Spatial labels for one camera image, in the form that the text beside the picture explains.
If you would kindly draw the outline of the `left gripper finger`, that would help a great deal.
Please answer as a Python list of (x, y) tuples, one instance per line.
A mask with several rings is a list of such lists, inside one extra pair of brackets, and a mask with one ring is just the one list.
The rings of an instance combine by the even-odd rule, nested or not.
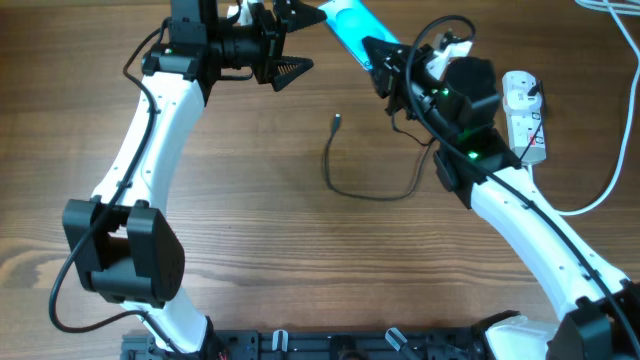
[(286, 33), (296, 32), (327, 19), (323, 10), (301, 0), (274, 0), (273, 11), (276, 23)]
[(314, 62), (309, 58), (283, 56), (275, 60), (270, 67), (270, 83), (273, 90), (275, 92), (283, 90), (313, 66)]

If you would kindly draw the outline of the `blue screen Galaxy smartphone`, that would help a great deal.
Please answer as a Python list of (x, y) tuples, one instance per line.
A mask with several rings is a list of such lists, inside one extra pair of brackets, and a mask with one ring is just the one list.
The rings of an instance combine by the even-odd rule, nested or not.
[(326, 15), (325, 23), (334, 36), (362, 66), (372, 69), (362, 40), (371, 36), (378, 40), (398, 43), (392, 32), (360, 0), (331, 0), (319, 6)]

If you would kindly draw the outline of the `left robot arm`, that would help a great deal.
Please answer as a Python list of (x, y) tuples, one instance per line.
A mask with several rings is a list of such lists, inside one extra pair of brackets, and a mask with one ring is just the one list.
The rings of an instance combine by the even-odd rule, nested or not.
[(219, 81), (256, 80), (281, 90), (310, 59), (284, 54), (288, 34), (325, 13), (297, 0), (240, 1), (221, 17), (213, 1), (175, 1), (169, 17), (134, 51), (140, 99), (121, 148), (87, 200), (68, 202), (66, 269), (82, 287), (147, 327), (159, 357), (225, 359), (211, 320), (181, 282), (185, 252), (165, 213), (182, 149)]

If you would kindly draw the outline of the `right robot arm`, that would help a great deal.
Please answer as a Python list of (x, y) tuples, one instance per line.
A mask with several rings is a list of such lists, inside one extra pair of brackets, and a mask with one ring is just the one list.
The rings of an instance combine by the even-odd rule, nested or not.
[(494, 126), (500, 96), (491, 62), (439, 48), (366, 37), (374, 88), (438, 141), (443, 187), (489, 223), (528, 267), (557, 323), (517, 313), (481, 333), (496, 359), (635, 359), (639, 286), (590, 248), (556, 214)]

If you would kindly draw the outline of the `white USB plug adapter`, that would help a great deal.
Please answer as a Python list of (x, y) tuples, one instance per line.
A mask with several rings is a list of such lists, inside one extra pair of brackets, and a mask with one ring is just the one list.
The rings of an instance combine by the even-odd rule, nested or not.
[(538, 84), (507, 84), (503, 90), (503, 108), (507, 115), (523, 115), (541, 109), (542, 96)]

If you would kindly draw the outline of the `white power strip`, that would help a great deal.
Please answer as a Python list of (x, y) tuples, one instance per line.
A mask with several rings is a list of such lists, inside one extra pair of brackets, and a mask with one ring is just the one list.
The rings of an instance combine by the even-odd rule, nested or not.
[[(528, 72), (515, 70), (506, 72), (502, 77), (502, 86), (504, 87), (507, 84), (539, 85), (539, 81)], [(523, 115), (507, 115), (503, 108), (506, 116), (509, 147), (525, 165), (536, 165), (546, 159), (542, 109), (543, 97), (539, 111)]]

